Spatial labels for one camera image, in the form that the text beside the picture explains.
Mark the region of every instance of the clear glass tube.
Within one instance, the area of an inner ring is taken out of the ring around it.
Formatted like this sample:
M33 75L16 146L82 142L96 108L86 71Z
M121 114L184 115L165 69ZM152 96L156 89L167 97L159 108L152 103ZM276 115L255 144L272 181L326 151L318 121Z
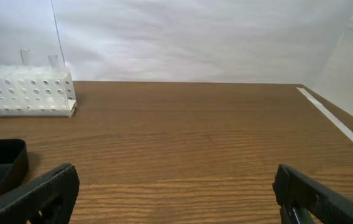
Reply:
M30 50L29 49L21 49L21 58L23 66L30 65Z
M57 55L48 55L48 60L50 61L52 70L59 70L59 62Z

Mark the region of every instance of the white tape strip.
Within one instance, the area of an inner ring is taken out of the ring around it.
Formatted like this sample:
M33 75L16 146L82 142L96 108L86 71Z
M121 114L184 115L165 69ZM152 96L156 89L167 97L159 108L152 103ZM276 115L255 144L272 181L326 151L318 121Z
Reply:
M304 88L297 89L304 94L310 102L312 102L326 117L333 122L337 128L339 128L352 142L353 142L353 132L345 126L342 122L338 120L329 110L327 110L317 99L315 99L310 93L308 93Z

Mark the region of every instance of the brown wooden tabletop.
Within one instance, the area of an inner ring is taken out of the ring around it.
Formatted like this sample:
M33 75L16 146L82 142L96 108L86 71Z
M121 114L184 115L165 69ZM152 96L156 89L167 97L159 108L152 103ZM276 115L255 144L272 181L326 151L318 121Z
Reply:
M0 139L26 141L27 180L76 166L71 223L280 223L279 164L353 199L353 142L296 86L75 82L72 118L0 118Z

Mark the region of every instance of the wooden table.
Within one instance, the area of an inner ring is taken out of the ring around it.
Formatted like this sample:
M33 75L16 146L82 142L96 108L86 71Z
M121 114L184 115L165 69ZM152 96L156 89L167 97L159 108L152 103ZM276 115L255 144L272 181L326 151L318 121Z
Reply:
M296 86L75 82L72 118L0 118L0 138L27 142L28 180L76 166L71 223L280 223L279 164L353 199L353 143Z

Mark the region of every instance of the white tape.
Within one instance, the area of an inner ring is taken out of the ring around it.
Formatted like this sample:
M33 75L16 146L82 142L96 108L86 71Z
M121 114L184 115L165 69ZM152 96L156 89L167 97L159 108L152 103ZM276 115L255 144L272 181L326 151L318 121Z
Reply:
M338 120L329 110L327 110L317 99L315 99L310 93L308 93L304 88L297 89L304 94L310 102L312 102L326 117L337 126L352 142L353 142L353 132L345 126L342 122Z

